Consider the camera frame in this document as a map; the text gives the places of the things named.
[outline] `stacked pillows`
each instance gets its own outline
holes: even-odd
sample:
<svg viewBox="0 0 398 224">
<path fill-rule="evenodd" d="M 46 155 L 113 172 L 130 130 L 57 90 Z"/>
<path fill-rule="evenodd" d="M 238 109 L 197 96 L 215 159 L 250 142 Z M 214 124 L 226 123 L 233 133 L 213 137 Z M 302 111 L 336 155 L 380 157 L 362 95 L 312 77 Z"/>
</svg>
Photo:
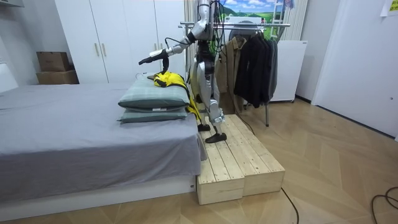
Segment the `stacked pillows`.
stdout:
<svg viewBox="0 0 398 224">
<path fill-rule="evenodd" d="M 166 88 L 154 85 L 154 81 L 141 78 L 128 89 L 119 101 L 125 108 L 120 121 L 123 123 L 165 121 L 188 116 L 187 92 L 180 86 Z"/>
</svg>

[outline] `gray bed sheet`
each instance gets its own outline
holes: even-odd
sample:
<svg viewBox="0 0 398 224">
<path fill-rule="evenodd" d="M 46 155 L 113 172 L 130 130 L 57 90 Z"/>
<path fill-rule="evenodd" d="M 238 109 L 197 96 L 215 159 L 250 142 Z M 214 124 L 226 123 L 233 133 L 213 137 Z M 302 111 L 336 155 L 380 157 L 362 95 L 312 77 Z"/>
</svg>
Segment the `gray bed sheet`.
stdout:
<svg viewBox="0 0 398 224">
<path fill-rule="evenodd" d="M 195 116 L 121 124 L 129 84 L 23 86 L 0 93 L 0 202 L 197 175 Z"/>
</svg>

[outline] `black jacket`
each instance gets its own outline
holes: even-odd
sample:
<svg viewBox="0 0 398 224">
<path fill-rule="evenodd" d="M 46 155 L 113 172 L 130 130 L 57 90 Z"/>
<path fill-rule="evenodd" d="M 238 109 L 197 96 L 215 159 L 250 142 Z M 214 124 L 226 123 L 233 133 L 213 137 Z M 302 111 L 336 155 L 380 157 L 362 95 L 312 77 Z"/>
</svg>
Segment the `black jacket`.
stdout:
<svg viewBox="0 0 398 224">
<path fill-rule="evenodd" d="M 275 91 L 271 85 L 271 80 L 274 80 L 274 49 L 272 41 L 266 41 L 261 34 L 257 34 L 246 42 L 241 51 L 234 94 L 255 108 L 261 103 L 268 103 Z"/>
</svg>

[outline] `wooden step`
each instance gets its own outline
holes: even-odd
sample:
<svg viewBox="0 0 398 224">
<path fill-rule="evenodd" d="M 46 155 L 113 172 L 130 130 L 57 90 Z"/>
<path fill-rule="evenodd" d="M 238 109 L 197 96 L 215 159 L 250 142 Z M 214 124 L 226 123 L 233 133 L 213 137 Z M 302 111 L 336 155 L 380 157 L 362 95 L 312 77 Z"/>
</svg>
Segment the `wooden step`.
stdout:
<svg viewBox="0 0 398 224">
<path fill-rule="evenodd" d="M 236 115 L 226 115 L 221 128 L 226 141 L 205 143 L 208 159 L 201 163 L 197 177 L 199 204 L 279 191 L 285 169 L 246 125 Z M 214 133 L 212 127 L 201 133 L 202 139 Z"/>
</svg>

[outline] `yellow towel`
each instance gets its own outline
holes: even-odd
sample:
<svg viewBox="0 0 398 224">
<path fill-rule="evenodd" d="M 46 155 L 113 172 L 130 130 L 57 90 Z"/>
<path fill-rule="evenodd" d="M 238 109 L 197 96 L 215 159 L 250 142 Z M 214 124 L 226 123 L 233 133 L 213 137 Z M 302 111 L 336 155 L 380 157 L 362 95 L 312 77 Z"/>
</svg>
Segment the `yellow towel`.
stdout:
<svg viewBox="0 0 398 224">
<path fill-rule="evenodd" d="M 194 102 L 193 98 L 190 96 L 187 85 L 185 84 L 185 80 L 184 78 L 182 78 L 181 75 L 167 71 L 164 74 L 158 73 L 154 75 L 154 77 L 155 77 L 154 79 L 155 86 L 159 87 L 180 86 L 184 88 L 187 91 L 187 95 L 190 102 L 190 104 L 187 107 L 187 110 L 193 113 L 196 116 L 197 120 L 200 119 L 197 105 Z"/>
</svg>

